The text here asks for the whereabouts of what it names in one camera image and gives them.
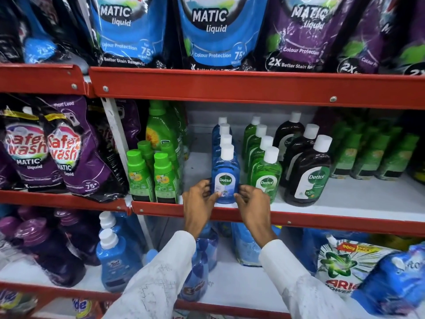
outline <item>white bottle cap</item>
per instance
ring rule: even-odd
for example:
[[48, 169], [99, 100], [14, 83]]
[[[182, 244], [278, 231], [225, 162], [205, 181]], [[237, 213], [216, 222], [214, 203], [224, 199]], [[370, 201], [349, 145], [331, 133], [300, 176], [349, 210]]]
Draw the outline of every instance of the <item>white bottle cap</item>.
[[230, 134], [223, 134], [220, 138], [220, 147], [225, 144], [232, 144], [232, 136]]
[[252, 117], [251, 124], [258, 125], [260, 123], [260, 117]]
[[273, 145], [273, 136], [265, 135], [261, 138], [260, 149], [266, 150]]
[[316, 124], [307, 124], [305, 126], [304, 137], [307, 139], [316, 139], [317, 133], [319, 132], [319, 126]]
[[221, 158], [222, 160], [230, 161], [233, 159], [233, 151], [235, 147], [231, 144], [225, 144], [221, 147]]
[[219, 117], [218, 124], [224, 124], [224, 123], [227, 123], [227, 117]]
[[268, 147], [264, 153], [264, 161], [267, 163], [276, 163], [279, 156], [279, 148]]
[[220, 124], [220, 135], [222, 134], [230, 134], [230, 124], [227, 124], [227, 123]]
[[318, 135], [316, 142], [313, 146], [313, 149], [315, 149], [318, 152], [325, 153], [329, 150], [329, 147], [331, 146], [332, 138], [327, 135]]
[[257, 130], [255, 131], [255, 136], [262, 138], [263, 136], [266, 135], [266, 132], [267, 132], [267, 125], [258, 124]]
[[100, 227], [103, 229], [112, 228], [116, 224], [115, 216], [110, 211], [103, 211], [99, 215]]
[[298, 111], [292, 112], [290, 122], [298, 123], [300, 122], [300, 118], [301, 118], [301, 112], [298, 112]]
[[99, 234], [100, 246], [104, 250], [109, 250], [118, 244], [118, 236], [110, 229], [104, 229]]

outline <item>green bottle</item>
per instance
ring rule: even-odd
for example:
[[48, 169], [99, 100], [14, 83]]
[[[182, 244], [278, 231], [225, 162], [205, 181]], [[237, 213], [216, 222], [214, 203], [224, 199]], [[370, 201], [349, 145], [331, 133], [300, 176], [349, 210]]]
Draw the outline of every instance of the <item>green bottle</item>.
[[341, 141], [331, 168], [332, 178], [345, 179], [350, 174], [356, 161], [361, 138], [361, 133], [352, 131]]
[[178, 179], [168, 159], [168, 154], [157, 152], [154, 158], [156, 201], [166, 204], [177, 204], [179, 192]]
[[162, 143], [171, 142], [173, 147], [176, 148], [176, 154], [180, 162], [183, 149], [178, 139], [179, 133], [174, 126], [175, 124], [170, 121], [165, 110], [163, 101], [152, 100], [146, 125], [146, 140], [151, 142], [152, 149], [155, 152], [161, 151]]
[[375, 135], [378, 134], [379, 128], [376, 126], [368, 126], [365, 131], [363, 132], [362, 139], [360, 140], [359, 145], [359, 152], [365, 148], [365, 146], [368, 144], [369, 140], [374, 139]]
[[143, 140], [137, 142], [137, 148], [141, 152], [141, 156], [143, 160], [146, 161], [147, 168], [153, 177], [153, 150], [151, 147], [151, 143], [148, 140]]
[[354, 179], [369, 180], [378, 169], [385, 149], [390, 141], [387, 134], [376, 134], [358, 154], [350, 176]]
[[242, 142], [242, 159], [245, 159], [245, 152], [248, 150], [247, 144], [248, 140], [255, 135], [257, 130], [257, 125], [260, 123], [260, 117], [252, 117], [251, 124], [245, 128], [243, 133], [243, 142]]
[[130, 194], [138, 202], [154, 202], [153, 179], [138, 149], [127, 151]]
[[251, 182], [252, 168], [264, 158], [264, 153], [268, 147], [273, 146], [273, 136], [265, 135], [261, 138], [260, 146], [252, 152], [248, 162], [247, 183]]
[[189, 159], [189, 130], [187, 128], [186, 113], [182, 102], [172, 101], [170, 102], [171, 107], [177, 116], [178, 128], [183, 135], [183, 151], [184, 160]]
[[375, 177], [381, 180], [396, 180], [406, 169], [412, 157], [413, 151], [419, 137], [412, 133], [407, 133], [393, 149], [385, 154], [381, 165], [375, 173]]
[[264, 158], [256, 163], [252, 169], [250, 185], [260, 188], [270, 196], [270, 204], [274, 202], [278, 191], [280, 177], [282, 176], [282, 166], [278, 161], [279, 148], [268, 147], [264, 153]]
[[328, 155], [334, 156], [335, 152], [338, 150], [338, 147], [341, 141], [347, 136], [348, 133], [352, 131], [352, 128], [344, 125], [341, 128], [338, 128], [333, 133], [331, 147], [329, 148]]
[[248, 172], [249, 156], [251, 155], [251, 152], [260, 146], [261, 138], [266, 135], [266, 132], [267, 125], [258, 124], [257, 129], [255, 130], [255, 135], [250, 137], [247, 141], [248, 150], [245, 152], [245, 163], [243, 168], [245, 172]]
[[178, 178], [179, 188], [183, 189], [183, 174], [180, 165], [178, 164], [176, 151], [174, 150], [173, 145], [171, 143], [163, 143], [161, 151], [168, 154], [168, 159], [170, 160], [171, 165], [173, 166], [173, 171]]

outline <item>ariel detergent pouch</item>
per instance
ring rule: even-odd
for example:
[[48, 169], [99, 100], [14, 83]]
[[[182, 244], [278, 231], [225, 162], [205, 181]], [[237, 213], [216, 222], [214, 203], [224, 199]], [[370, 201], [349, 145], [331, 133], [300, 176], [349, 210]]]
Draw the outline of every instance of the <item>ariel detergent pouch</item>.
[[348, 239], [327, 237], [317, 261], [316, 278], [341, 298], [348, 298], [360, 286], [376, 264], [386, 255], [396, 252], [391, 248]]
[[313, 71], [354, 0], [270, 0], [265, 69]]
[[167, 0], [88, 0], [99, 66], [165, 68]]
[[40, 125], [40, 111], [31, 107], [27, 100], [30, 98], [1, 98], [0, 114], [5, 127], [1, 140], [11, 157], [9, 161], [28, 190], [63, 192], [65, 187], [62, 177], [49, 154]]
[[112, 148], [87, 121], [83, 96], [44, 96], [44, 130], [51, 156], [68, 190], [98, 202], [128, 192], [127, 177]]
[[177, 0], [181, 35], [192, 70], [253, 70], [267, 0]]
[[352, 297], [372, 315], [414, 311], [425, 300], [425, 243], [384, 257]]

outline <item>blue detergent pouch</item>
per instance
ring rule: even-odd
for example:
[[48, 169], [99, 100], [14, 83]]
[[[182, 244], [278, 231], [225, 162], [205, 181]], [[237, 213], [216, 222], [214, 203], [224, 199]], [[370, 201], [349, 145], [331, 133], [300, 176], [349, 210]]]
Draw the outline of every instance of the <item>blue detergent pouch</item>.
[[196, 251], [192, 257], [192, 270], [184, 281], [179, 297], [197, 302], [208, 288], [208, 257], [205, 252]]
[[88, 73], [88, 63], [81, 57], [77, 43], [68, 37], [70, 31], [59, 25], [52, 0], [14, 1], [14, 12], [20, 22], [24, 63], [75, 64], [83, 74]]
[[372, 315], [414, 311], [425, 300], [425, 243], [384, 257], [352, 297]]
[[184, 68], [255, 70], [248, 57], [257, 43], [267, 1], [175, 0], [186, 52]]
[[196, 249], [205, 253], [208, 258], [208, 270], [211, 272], [217, 265], [218, 234], [208, 222], [196, 239]]
[[368, 242], [370, 236], [368, 233], [361, 232], [304, 228], [301, 248], [296, 252], [296, 256], [312, 275], [317, 272], [317, 259], [320, 249], [328, 243], [327, 235], [332, 235], [335, 239], [349, 239], [362, 243]]
[[167, 0], [88, 0], [99, 66], [166, 68]]
[[[281, 228], [272, 226], [272, 230], [279, 236]], [[232, 232], [238, 262], [245, 266], [261, 266], [258, 260], [261, 248], [254, 241], [248, 228], [242, 223], [232, 223]]]

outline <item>white sleeve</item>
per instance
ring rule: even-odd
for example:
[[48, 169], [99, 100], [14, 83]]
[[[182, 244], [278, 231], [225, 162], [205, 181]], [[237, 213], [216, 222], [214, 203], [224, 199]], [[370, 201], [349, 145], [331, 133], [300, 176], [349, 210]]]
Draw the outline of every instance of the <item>white sleeve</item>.
[[311, 276], [281, 240], [267, 243], [259, 260], [292, 319], [351, 318], [341, 297]]
[[183, 230], [147, 266], [137, 272], [103, 319], [171, 318], [174, 303], [192, 270], [196, 242]]

